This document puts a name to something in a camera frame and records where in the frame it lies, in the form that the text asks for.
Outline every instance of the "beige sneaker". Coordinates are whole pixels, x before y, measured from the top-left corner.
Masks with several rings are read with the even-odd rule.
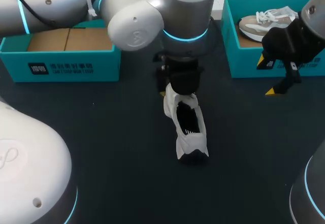
[[[296,18],[298,18],[297,12],[289,7],[284,7],[267,10],[266,12],[256,12],[256,16],[242,18],[238,25],[244,36],[262,42],[262,38],[271,28],[286,28]]]

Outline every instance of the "dark tabletop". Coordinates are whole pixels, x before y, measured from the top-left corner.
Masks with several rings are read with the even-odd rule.
[[[210,159],[197,166],[177,161],[154,47],[123,53],[117,83],[14,84],[0,65],[0,96],[68,145],[80,223],[291,223],[290,188],[325,138],[325,79],[265,97],[279,79],[231,79],[218,38],[201,61]]]

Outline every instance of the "teal box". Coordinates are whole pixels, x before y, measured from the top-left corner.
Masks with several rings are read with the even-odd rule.
[[[277,60],[271,70],[257,70],[256,66],[262,54],[262,48],[240,47],[235,24],[249,15],[256,15],[257,11],[278,9],[289,6],[296,12],[309,0],[224,0],[221,32],[229,67],[233,78],[284,77],[285,69],[281,61]],[[302,76],[325,75],[325,50],[308,64],[300,68]]]
[[[102,20],[83,22],[75,28],[105,27]],[[33,35],[4,38],[0,58],[14,82],[107,82],[119,80],[121,51],[27,52]]]

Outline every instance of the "sneaker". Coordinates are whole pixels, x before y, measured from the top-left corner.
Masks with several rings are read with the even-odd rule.
[[[262,38],[273,27],[286,28],[293,20],[298,18],[298,13],[284,7],[281,9],[256,12],[256,16],[244,17],[239,21],[241,33],[252,40],[262,42]]]
[[[197,152],[209,156],[202,111],[195,94],[177,94],[169,83],[164,97],[165,115],[174,121],[177,132],[177,158]]]

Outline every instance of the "shoe insole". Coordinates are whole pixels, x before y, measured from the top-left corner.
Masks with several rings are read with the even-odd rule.
[[[179,125],[185,135],[200,133],[198,118],[194,109],[183,102],[177,106],[177,118]]]

